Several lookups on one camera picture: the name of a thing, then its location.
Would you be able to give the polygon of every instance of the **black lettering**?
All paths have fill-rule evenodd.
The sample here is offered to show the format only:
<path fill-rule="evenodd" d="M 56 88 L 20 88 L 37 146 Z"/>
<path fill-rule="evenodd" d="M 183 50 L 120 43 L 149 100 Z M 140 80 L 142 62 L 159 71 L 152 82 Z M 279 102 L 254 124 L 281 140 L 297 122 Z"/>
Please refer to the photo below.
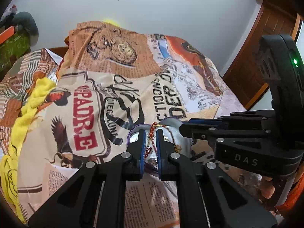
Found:
<path fill-rule="evenodd" d="M 123 119 L 121 119 L 119 117 L 115 117 L 113 114 L 109 114 L 108 112 L 106 112 L 107 120 L 112 121 L 116 125 L 124 128 L 124 129 L 127 129 L 127 130 L 131 130 L 134 126 L 136 126 L 138 124 L 145 123 L 145 117 L 144 117 L 144 114 L 143 114 L 141 101 L 139 99 L 135 99 L 133 96 L 130 96 L 126 93 L 121 93 L 121 95 L 128 98 L 132 103 L 135 102 L 135 101 L 138 102 L 139 116 L 138 116 L 137 120 L 133 121 L 133 119 L 131 117 L 130 107 L 126 107 L 126 105 L 124 103 L 124 100 L 120 97 L 115 98 L 115 100 L 118 102 L 121 110 L 126 112 L 128 121 L 126 122 Z M 106 97 L 104 99 L 104 103 L 106 103 L 107 100 L 108 100 L 108 97 Z M 117 138 L 118 134 L 117 133 L 112 134 L 111 131 L 109 130 L 109 128 L 107 127 L 107 125 L 105 123 L 104 112 L 105 112 L 105 106 L 102 107 L 102 111 L 101 111 L 101 115 L 100 115 L 100 122 L 101 122 L 101 125 L 102 125 L 102 129 L 105 133 L 105 137 L 107 137 L 109 139 L 109 141 L 112 142 L 114 145 L 117 145 L 117 146 L 122 145 L 123 139 L 122 138 Z"/>
<path fill-rule="evenodd" d="M 161 73 L 161 74 L 159 75 L 159 77 L 162 78 L 164 81 L 167 81 L 167 82 L 172 83 L 171 76 L 168 75 L 168 74 L 163 74 L 163 73 Z"/>
<path fill-rule="evenodd" d="M 155 88 L 161 88 L 161 85 L 158 83 L 159 82 L 159 78 L 156 78 L 153 82 L 152 82 L 152 86 Z"/>
<path fill-rule="evenodd" d="M 171 107 L 169 109 L 169 116 L 173 116 L 175 118 L 181 119 L 181 118 L 186 118 L 186 113 L 184 112 L 183 109 L 181 108 L 176 108 L 176 107 Z"/>
<path fill-rule="evenodd" d="M 163 101 L 164 98 L 162 96 L 153 96 L 153 100 L 154 100 L 154 102 L 160 102 L 160 101 Z"/>
<path fill-rule="evenodd" d="M 113 128 L 113 127 L 115 127 L 115 123 L 114 122 L 109 122 L 108 126 L 109 126 L 109 128 Z"/>
<path fill-rule="evenodd" d="M 179 97 L 176 97 L 176 99 L 177 99 L 177 102 L 176 102 L 173 98 L 170 98 L 170 101 L 171 101 L 171 102 L 169 102 L 169 101 L 168 101 L 168 98 L 166 97 L 166 103 L 167 103 L 168 105 L 182 106 Z"/>
<path fill-rule="evenodd" d="M 165 110 L 166 107 L 161 107 L 161 108 L 158 108 L 157 106 L 154 106 L 155 107 L 155 111 L 158 112 L 159 110 Z"/>
<path fill-rule="evenodd" d="M 163 70 L 163 71 L 161 71 L 159 74 L 163 74 L 163 73 L 170 73 L 170 70 L 168 70 L 168 69 L 166 69 L 166 70 Z"/>
<path fill-rule="evenodd" d="M 162 91 L 161 90 L 157 90 L 157 89 L 153 89 L 153 94 L 154 95 L 161 95 Z"/>
<path fill-rule="evenodd" d="M 107 87 L 109 90 L 111 90 L 114 94 L 116 94 L 116 91 L 121 91 L 121 92 L 126 92 L 126 91 L 130 91 L 130 92 L 133 92 L 133 93 L 136 93 L 136 92 L 138 92 L 139 90 L 138 89 L 135 89 L 135 88 L 132 88 L 132 87 L 128 87 L 128 86 L 125 86 L 125 85 L 123 85 L 123 87 L 120 87 L 119 85 L 109 85 L 108 87 Z"/>
<path fill-rule="evenodd" d="M 130 95 L 130 96 L 132 96 L 135 99 L 134 94 L 130 93 L 130 92 L 121 92 L 120 95 Z"/>
<path fill-rule="evenodd" d="M 164 118 L 159 118 L 161 115 L 158 113 L 157 115 L 156 115 L 156 118 L 157 118 L 157 120 L 158 121 L 161 121 L 161 120 L 163 120 L 163 119 L 165 119 L 166 117 L 167 117 L 167 114 L 163 114 L 164 115 Z"/>
<path fill-rule="evenodd" d="M 127 81 L 124 77 L 122 77 L 119 74 L 114 75 L 114 82 L 115 83 L 133 84 L 132 81 Z"/>
<path fill-rule="evenodd" d="M 113 93 L 115 93 L 115 92 L 114 92 L 114 90 L 109 89 L 109 88 L 106 90 L 106 92 L 107 92 L 107 93 L 109 93 L 109 94 L 113 94 Z"/>
<path fill-rule="evenodd" d="M 117 130 L 116 130 L 116 126 L 114 125 L 114 127 L 111 127 L 110 128 L 110 132 L 111 132 L 111 134 L 113 134 L 114 132 L 116 132 Z"/>
<path fill-rule="evenodd" d="M 174 90 L 173 89 L 170 89 L 169 87 L 167 86 L 164 86 L 163 87 L 163 90 L 165 92 L 165 94 L 169 95 L 170 97 L 173 97 L 173 96 L 176 96 L 177 94 L 174 93 Z"/>

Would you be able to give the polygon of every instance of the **wooden door frame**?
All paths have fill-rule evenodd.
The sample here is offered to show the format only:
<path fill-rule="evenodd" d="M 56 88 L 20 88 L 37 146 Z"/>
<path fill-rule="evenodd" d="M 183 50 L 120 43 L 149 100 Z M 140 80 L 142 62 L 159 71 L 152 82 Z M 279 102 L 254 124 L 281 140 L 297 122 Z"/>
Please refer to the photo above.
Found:
<path fill-rule="evenodd" d="M 298 29 L 300 27 L 300 23 L 301 23 L 301 17 L 298 14 L 297 15 L 297 19 L 295 21 L 295 25 L 292 31 L 292 35 L 291 38 L 295 41 L 295 38 L 297 36 L 298 33 Z M 269 86 L 267 83 L 265 83 L 260 90 L 253 96 L 253 98 L 245 105 L 245 109 L 250 110 L 262 97 L 263 95 L 268 91 Z"/>
<path fill-rule="evenodd" d="M 245 48 L 247 47 L 247 45 L 249 44 L 250 40 L 251 40 L 251 37 L 253 36 L 253 33 L 254 31 L 256 30 L 256 27 L 260 21 L 260 18 L 262 16 L 262 13 L 265 9 L 265 5 L 270 5 L 272 7 L 274 7 L 275 9 L 278 9 L 280 10 L 281 12 L 287 14 L 288 16 L 294 18 L 293 16 L 291 16 L 289 13 L 287 13 L 286 11 L 283 11 L 282 9 L 278 8 L 277 6 L 274 6 L 270 3 L 267 3 L 265 0 L 263 0 L 262 2 L 262 5 L 261 5 L 261 8 L 259 10 L 259 13 L 257 15 L 257 18 L 244 42 L 244 44 L 242 45 L 239 53 L 237 54 L 237 56 L 235 57 L 235 59 L 233 60 L 232 64 L 230 65 L 230 67 L 228 68 L 228 70 L 226 71 L 226 73 L 224 74 L 223 76 L 223 80 L 225 81 L 227 78 L 229 78 L 229 75 L 232 71 L 232 69 L 234 68 L 234 66 L 236 65 L 236 63 L 238 62 L 239 58 L 241 57 L 243 51 L 245 50 Z M 300 22 L 301 22 L 301 18 L 299 15 L 297 15 L 297 19 L 296 19 L 296 22 L 295 22 L 295 26 L 294 26 L 294 29 L 293 29 L 293 32 L 292 32 L 292 39 L 295 40 L 296 38 L 296 35 L 297 35 L 297 32 L 298 32 L 298 29 L 299 29 L 299 26 L 300 26 Z M 259 100 L 260 98 L 266 93 L 266 91 L 269 89 L 269 86 L 267 83 L 265 83 L 261 88 L 260 90 L 253 96 L 252 99 L 250 99 L 250 101 L 244 106 L 247 110 L 249 110 L 250 108 L 252 108 Z"/>
<path fill-rule="evenodd" d="M 255 20 L 255 22 L 254 22 L 254 24 L 253 24 L 253 26 L 252 26 L 252 28 L 251 28 L 251 30 L 250 30 L 248 36 L 247 36 L 245 42 L 243 43 L 243 45 L 242 45 L 242 47 L 241 47 L 239 53 L 237 54 L 237 56 L 236 56 L 235 59 L 233 60 L 232 64 L 230 65 L 230 67 L 228 68 L 228 70 L 226 71 L 226 73 L 225 73 L 224 76 L 223 76 L 223 80 L 224 80 L 224 81 L 229 77 L 229 75 L 230 75 L 232 69 L 234 68 L 234 66 L 235 66 L 236 63 L 238 62 L 239 58 L 241 57 L 241 54 L 243 53 L 243 51 L 245 50 L 245 48 L 246 48 L 247 45 L 249 44 L 250 39 L 251 39 L 251 37 L 253 36 L 254 31 L 256 30 L 257 24 L 259 23 L 259 21 L 260 21 L 260 19 L 261 19 L 261 16 L 262 16 L 262 14 L 263 14 L 264 8 L 265 8 L 265 2 L 263 1 L 263 2 L 262 2 L 262 5 L 261 5 L 261 8 L 260 8 L 260 10 L 259 10 L 259 13 L 258 13 L 258 15 L 257 15 L 257 18 L 256 18 L 256 20 Z"/>

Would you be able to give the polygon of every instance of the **white wall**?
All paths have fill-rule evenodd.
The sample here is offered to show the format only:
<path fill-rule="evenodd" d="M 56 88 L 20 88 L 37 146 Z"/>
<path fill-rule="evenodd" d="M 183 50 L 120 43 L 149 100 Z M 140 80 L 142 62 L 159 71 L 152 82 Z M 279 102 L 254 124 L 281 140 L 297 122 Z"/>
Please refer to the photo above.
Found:
<path fill-rule="evenodd" d="M 139 33 L 178 36 L 210 57 L 219 71 L 238 45 L 256 0 L 13 0 L 32 14 L 39 39 L 32 50 L 64 46 L 78 22 L 112 19 Z"/>
<path fill-rule="evenodd" d="M 304 29 L 303 29 L 304 23 L 302 23 L 301 30 L 299 37 L 297 39 L 296 45 L 300 52 L 300 55 L 302 57 L 302 60 L 304 61 Z M 272 109 L 271 107 L 271 101 L 272 96 L 270 90 L 268 90 L 264 96 L 259 100 L 259 102 L 256 103 L 256 105 L 251 109 L 251 111 L 258 111 L 258 110 L 268 110 Z"/>
<path fill-rule="evenodd" d="M 237 54 L 239 53 L 239 51 L 241 50 L 245 40 L 247 39 L 248 34 L 250 33 L 253 24 L 257 18 L 257 15 L 259 14 L 260 8 L 262 6 L 262 2 L 263 0 L 256 0 L 256 6 L 255 9 L 252 13 L 252 16 L 249 20 L 249 23 L 243 33 L 243 35 L 240 38 L 240 41 L 238 42 L 237 46 L 235 47 L 234 51 L 231 53 L 230 57 L 228 58 L 227 62 L 224 64 L 222 70 L 219 72 L 220 75 L 223 77 L 224 74 L 226 73 L 226 71 L 228 70 L 228 68 L 230 67 L 230 65 L 232 64 L 232 62 L 234 61 L 235 57 L 237 56 Z"/>

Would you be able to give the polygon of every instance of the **finger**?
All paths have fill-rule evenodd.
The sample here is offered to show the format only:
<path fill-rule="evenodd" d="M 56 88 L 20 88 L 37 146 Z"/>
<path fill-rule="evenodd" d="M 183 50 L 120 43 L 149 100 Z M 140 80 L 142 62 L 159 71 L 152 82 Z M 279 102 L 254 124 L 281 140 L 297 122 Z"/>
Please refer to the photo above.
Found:
<path fill-rule="evenodd" d="M 274 188 L 272 182 L 267 181 L 264 177 L 262 177 L 260 189 L 261 189 L 262 195 L 266 199 L 269 199 L 273 195 L 273 193 L 275 192 L 275 188 Z"/>
<path fill-rule="evenodd" d="M 271 181 L 272 177 L 262 176 L 262 179 L 265 179 L 266 181 Z"/>
<path fill-rule="evenodd" d="M 273 216 L 276 216 L 276 215 L 277 215 L 274 211 L 270 211 L 270 213 L 271 213 Z"/>

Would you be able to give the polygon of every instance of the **orange object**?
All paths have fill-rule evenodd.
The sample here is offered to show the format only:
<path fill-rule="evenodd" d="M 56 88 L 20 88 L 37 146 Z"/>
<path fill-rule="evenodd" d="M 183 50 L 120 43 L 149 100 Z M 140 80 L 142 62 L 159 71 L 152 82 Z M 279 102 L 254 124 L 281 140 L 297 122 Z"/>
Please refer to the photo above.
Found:
<path fill-rule="evenodd" d="M 14 27 L 7 28 L 3 33 L 0 34 L 0 44 L 2 44 L 9 37 L 14 35 Z"/>
<path fill-rule="evenodd" d="M 293 208 L 300 194 L 304 189 L 304 177 L 302 176 L 297 185 L 289 192 L 285 203 L 281 206 L 276 206 L 280 213 L 285 217 L 286 214 Z"/>

